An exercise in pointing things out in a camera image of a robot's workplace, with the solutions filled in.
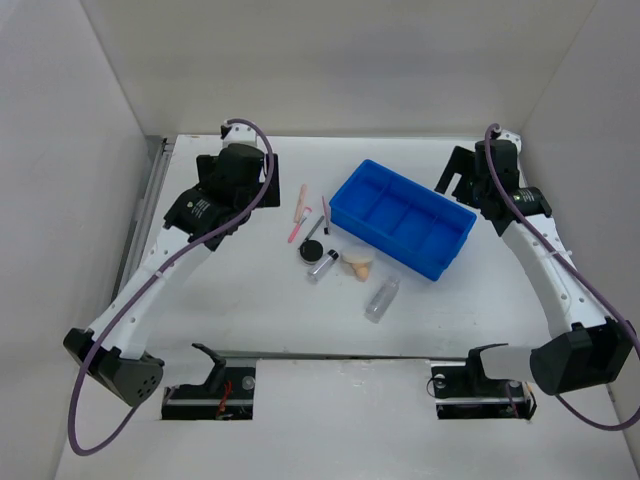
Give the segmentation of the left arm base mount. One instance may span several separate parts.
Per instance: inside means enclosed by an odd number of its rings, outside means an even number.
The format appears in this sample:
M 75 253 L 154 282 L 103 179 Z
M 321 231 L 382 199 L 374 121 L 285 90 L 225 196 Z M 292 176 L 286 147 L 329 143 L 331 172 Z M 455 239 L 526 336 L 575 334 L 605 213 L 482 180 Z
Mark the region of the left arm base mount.
M 224 357 L 202 343 L 192 347 L 212 362 L 207 377 L 196 383 L 167 387 L 164 421 L 249 421 L 253 419 L 257 359 Z

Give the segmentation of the blue plastic organizer tray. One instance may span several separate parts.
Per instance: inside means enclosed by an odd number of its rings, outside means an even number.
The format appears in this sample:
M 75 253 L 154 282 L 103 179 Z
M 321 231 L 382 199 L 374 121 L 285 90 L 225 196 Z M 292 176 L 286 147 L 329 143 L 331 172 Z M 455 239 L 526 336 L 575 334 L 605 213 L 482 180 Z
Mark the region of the blue plastic organizer tray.
M 331 222 L 431 281 L 458 256 L 477 215 L 372 160 L 329 201 Z

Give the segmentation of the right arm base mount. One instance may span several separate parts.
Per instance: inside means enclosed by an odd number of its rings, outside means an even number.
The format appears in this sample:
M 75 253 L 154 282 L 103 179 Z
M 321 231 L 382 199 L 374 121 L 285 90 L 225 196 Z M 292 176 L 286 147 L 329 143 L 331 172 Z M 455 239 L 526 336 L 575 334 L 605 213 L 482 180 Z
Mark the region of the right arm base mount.
M 502 344 L 473 348 L 464 361 L 431 363 L 426 390 L 435 400 L 439 420 L 533 418 L 538 404 L 526 383 L 486 376 L 480 354 L 496 347 Z

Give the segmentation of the pink eyebrow comb brush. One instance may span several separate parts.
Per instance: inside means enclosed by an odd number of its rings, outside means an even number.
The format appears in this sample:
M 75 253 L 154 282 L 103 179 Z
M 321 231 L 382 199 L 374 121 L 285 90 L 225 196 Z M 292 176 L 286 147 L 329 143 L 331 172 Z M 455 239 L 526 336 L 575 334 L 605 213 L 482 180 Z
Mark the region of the pink eyebrow comb brush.
M 325 222 L 325 226 L 324 226 L 324 234 L 325 235 L 330 235 L 331 230 L 330 230 L 330 208 L 328 205 L 328 202 L 326 200 L 326 198 L 324 196 L 321 197 L 322 200 L 322 207 L 323 207 L 323 215 L 324 215 L 324 222 Z

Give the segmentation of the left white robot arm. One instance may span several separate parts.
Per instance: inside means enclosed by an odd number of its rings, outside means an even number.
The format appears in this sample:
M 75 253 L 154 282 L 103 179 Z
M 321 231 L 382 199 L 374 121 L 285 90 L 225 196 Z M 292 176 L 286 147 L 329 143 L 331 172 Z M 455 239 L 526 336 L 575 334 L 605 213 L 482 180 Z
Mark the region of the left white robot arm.
M 246 223 L 270 205 L 276 187 L 273 149 L 254 123 L 229 119 L 223 147 L 206 159 L 195 186 L 182 192 L 164 216 L 151 251 L 111 305 L 86 329 L 72 329 L 64 346 L 80 366 L 72 390 L 79 401 L 92 378 L 131 407 L 164 384 L 164 361 L 147 350 L 150 334 L 181 285 Z

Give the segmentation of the beige concealer stick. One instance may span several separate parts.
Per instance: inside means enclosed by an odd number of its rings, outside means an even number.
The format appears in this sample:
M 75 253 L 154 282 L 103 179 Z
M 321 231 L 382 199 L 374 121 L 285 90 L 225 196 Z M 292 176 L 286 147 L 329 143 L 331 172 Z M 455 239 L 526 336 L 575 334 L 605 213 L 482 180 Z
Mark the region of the beige concealer stick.
M 299 191 L 299 195 L 297 198 L 297 203 L 296 203 L 296 210 L 295 210 L 295 215 L 294 215 L 294 222 L 298 223 L 303 215 L 303 211 L 305 208 L 305 197 L 306 197 L 306 192 L 307 192 L 307 185 L 306 184 L 302 184 L 300 191 Z

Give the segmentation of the white round powder puff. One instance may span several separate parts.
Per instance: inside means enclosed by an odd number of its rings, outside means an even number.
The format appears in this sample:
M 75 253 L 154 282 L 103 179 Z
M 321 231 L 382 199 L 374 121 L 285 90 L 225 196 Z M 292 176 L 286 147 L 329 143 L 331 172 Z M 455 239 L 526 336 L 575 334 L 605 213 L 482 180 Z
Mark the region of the white round powder puff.
M 342 250 L 343 261 L 351 267 L 352 263 L 369 263 L 375 258 L 372 248 L 366 246 L 350 246 Z

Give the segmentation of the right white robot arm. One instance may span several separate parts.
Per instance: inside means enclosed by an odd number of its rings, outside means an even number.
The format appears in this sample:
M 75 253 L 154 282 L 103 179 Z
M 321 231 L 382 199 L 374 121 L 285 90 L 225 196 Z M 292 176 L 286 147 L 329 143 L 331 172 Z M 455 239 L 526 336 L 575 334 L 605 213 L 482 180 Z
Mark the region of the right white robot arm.
M 468 150 L 453 149 L 436 190 L 478 210 L 518 259 L 543 308 L 550 338 L 537 347 L 494 344 L 470 350 L 465 386 L 487 393 L 499 380 L 536 384 L 558 395 L 613 382 L 633 344 L 627 325 L 576 277 L 540 189 L 521 183 L 521 147 L 490 133 Z

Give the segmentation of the clear plastic bottle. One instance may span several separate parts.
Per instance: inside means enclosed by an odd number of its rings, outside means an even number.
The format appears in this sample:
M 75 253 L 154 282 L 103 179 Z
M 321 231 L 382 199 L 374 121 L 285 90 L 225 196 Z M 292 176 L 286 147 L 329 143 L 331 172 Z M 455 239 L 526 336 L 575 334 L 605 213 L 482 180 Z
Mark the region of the clear plastic bottle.
M 365 317 L 372 323 L 379 323 L 395 299 L 399 287 L 400 279 L 389 276 L 367 304 Z

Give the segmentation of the black round powder jar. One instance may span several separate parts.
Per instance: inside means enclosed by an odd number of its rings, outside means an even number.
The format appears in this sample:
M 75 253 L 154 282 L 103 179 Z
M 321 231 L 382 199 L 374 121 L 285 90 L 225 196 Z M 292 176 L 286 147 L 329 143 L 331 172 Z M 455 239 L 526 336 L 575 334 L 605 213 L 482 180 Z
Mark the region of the black round powder jar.
M 324 255 L 324 248 L 319 241 L 308 239 L 300 245 L 298 252 L 303 262 L 313 265 Z

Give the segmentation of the orange makeup sponge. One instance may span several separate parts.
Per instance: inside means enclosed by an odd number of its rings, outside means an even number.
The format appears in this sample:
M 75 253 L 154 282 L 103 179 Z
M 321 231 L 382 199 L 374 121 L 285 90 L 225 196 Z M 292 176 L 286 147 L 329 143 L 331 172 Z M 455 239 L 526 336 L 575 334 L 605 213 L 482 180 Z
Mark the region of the orange makeup sponge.
M 355 273 L 355 276 L 360 281 L 366 281 L 370 275 L 370 264 L 369 263 L 352 263 L 351 267 Z

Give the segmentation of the small black-capped clear bottle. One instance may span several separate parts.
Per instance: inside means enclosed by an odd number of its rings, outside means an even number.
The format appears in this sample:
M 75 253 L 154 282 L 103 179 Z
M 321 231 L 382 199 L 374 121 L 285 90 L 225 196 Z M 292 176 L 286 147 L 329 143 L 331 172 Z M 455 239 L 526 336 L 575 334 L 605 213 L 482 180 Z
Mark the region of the small black-capped clear bottle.
M 332 266 L 339 259 L 339 253 L 330 249 L 324 254 L 307 272 L 307 278 L 317 283 L 319 282 L 326 273 L 332 268 Z

